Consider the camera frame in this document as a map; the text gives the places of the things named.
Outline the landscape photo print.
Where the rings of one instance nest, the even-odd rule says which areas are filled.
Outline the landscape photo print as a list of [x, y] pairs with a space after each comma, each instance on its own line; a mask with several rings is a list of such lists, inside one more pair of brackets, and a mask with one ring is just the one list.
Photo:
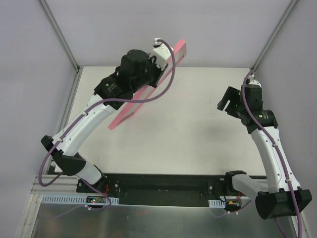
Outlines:
[[[184, 44], [182, 47], [178, 47], [178, 48], [175, 47], [174, 49], [175, 49], [175, 60], [176, 60], [176, 63], [178, 64], [179, 62], [182, 61], [182, 59], [187, 54], [186, 44]], [[147, 86], [141, 93], [138, 94], [137, 100], [144, 100], [144, 99], [150, 98], [153, 95], [153, 93], [159, 88], [159, 86], [171, 75], [171, 73], [172, 73], [172, 61], [171, 61], [171, 59], [169, 59], [168, 68], [166, 69], [163, 76], [159, 80], [157, 88]], [[132, 103], [131, 108], [127, 112], [126, 116], [132, 115], [135, 112], [137, 112], [138, 109], [142, 105], [143, 105], [143, 103], [137, 103], [137, 104]]]

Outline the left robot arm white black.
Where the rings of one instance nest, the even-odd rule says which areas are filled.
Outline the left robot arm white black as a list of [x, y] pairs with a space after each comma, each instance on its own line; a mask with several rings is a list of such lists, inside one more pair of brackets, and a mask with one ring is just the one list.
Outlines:
[[99, 124], [125, 102], [143, 102], [133, 99], [134, 94], [144, 86], [158, 86], [168, 67], [168, 59], [172, 59], [172, 66], [175, 67], [173, 48], [163, 42], [154, 45], [149, 54], [136, 49], [128, 51], [121, 58], [114, 73], [102, 79], [96, 86], [88, 103], [73, 122], [58, 134], [45, 135], [41, 139], [42, 145], [63, 174], [85, 180], [94, 193], [104, 189], [102, 172], [84, 159], [78, 150]]

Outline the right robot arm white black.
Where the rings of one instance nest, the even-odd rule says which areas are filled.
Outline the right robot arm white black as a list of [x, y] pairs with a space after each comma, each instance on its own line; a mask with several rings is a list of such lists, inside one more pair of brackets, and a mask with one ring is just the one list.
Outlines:
[[217, 109], [238, 118], [247, 128], [259, 151], [267, 186], [260, 185], [244, 171], [225, 174], [223, 191], [240, 192], [255, 202], [262, 219], [296, 216], [311, 202], [312, 194], [302, 189], [286, 160], [280, 144], [278, 123], [273, 111], [263, 108], [260, 85], [248, 84], [244, 92], [227, 88]]

